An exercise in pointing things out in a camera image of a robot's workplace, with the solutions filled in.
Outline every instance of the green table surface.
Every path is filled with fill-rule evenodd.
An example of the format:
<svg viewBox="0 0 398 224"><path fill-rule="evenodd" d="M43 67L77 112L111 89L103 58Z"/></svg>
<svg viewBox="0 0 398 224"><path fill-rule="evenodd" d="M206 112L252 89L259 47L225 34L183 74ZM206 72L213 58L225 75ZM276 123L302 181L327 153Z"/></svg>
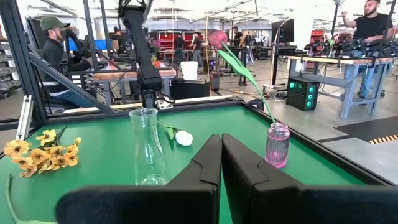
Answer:
<svg viewBox="0 0 398 224"><path fill-rule="evenodd" d="M231 134L264 157L266 132L270 126L242 106L160 114L159 121L186 130L194 137L191 146L183 147L170 143L164 130L158 128L170 179L190 162L212 134ZM45 126L28 141L38 145L35 137L43 130L62 127ZM0 223L12 223L6 202L6 183L10 173L15 177L11 189L12 202L21 220L54 221L58 199L73 189L87 185L134 184L132 135L128 117L67 124L60 142L67 145L76 137L82 138L79 164L30 178L20 178L18 165L13 164L10 157L4 157L0 160L0 189L3 189L0 190L3 211ZM293 138L290 139L289 161L282 171L308 185L363 185ZM223 180L220 206L220 223L232 223Z"/></svg>

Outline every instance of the glass vase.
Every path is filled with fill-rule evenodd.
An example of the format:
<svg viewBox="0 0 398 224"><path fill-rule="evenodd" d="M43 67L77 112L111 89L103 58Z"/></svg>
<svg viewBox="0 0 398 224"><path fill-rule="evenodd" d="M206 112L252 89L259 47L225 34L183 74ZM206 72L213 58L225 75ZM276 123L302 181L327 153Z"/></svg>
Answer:
<svg viewBox="0 0 398 224"><path fill-rule="evenodd" d="M276 123L276 128L271 124L267 133L266 161L278 169L287 163L289 139L290 131L286 124Z"/></svg>
<svg viewBox="0 0 398 224"><path fill-rule="evenodd" d="M166 162L157 137L157 109L140 108L129 113L134 130L136 185L165 185Z"/></svg>

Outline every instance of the white bucket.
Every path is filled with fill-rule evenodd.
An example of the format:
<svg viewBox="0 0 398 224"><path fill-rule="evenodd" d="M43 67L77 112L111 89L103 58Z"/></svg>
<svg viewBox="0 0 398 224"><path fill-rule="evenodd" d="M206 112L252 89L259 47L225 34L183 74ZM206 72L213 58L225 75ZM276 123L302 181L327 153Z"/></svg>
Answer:
<svg viewBox="0 0 398 224"><path fill-rule="evenodd" d="M198 62L181 62L181 68L185 80L198 79Z"/></svg>

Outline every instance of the yellow flower bouquet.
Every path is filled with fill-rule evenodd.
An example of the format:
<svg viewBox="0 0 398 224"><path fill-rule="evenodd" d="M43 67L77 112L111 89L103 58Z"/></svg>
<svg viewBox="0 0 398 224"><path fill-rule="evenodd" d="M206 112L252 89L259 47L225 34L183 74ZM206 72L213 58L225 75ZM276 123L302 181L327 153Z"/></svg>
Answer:
<svg viewBox="0 0 398 224"><path fill-rule="evenodd" d="M59 140L66 127L58 133L55 130L43 131L42 136L37 136L40 147L30 149L31 143L21 140L13 140L6 144L4 154L11 157L12 162L19 164L23 170L21 177L31 177L34 173L39 174L59 170L61 167L74 166L78 164L79 144L81 138L76 138L74 143L64 147L60 146Z"/></svg>

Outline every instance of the floor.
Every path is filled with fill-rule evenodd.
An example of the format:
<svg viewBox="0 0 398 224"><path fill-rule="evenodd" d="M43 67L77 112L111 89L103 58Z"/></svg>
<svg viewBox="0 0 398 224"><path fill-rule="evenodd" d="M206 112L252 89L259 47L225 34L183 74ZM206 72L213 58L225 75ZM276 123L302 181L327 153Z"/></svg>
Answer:
<svg viewBox="0 0 398 224"><path fill-rule="evenodd" d="M256 61L254 64L248 65L248 69L256 74L256 81L259 86L269 83L271 74L270 60ZM278 66L277 83L287 81L287 64L281 62ZM342 77L338 74L339 70L328 72L328 76ZM236 95L244 100L251 100L255 97L256 89L252 84L240 87L237 85L239 77L228 76L220 79L220 93L223 95ZM393 77L387 77L384 81L384 89L386 96L379 101L377 110L374 115L368 114L366 106L354 106L351 108L348 119L340 118L342 103L334 98L326 96L318 97L318 104L315 111L300 111L291 106L287 106L284 102L268 100L272 113L275 118L283 121L285 124L297 131L303 132L313 139L328 139L338 136L344 136L345 133L335 130L333 127L346 124L360 123L372 119L388 118L398 115L398 83ZM250 95L242 95L233 93L239 90ZM324 88L326 92L337 90L332 86ZM18 117L21 109L23 93L17 91L11 97L0 100L0 119ZM5 145L6 141L13 139L16 131L1 131L0 146ZM332 141L324 143L327 147L339 152L347 158L361 164L365 168L389 179L398 184L398 141L387 142L378 145L371 145L359 139L351 138L340 141Z"/></svg>

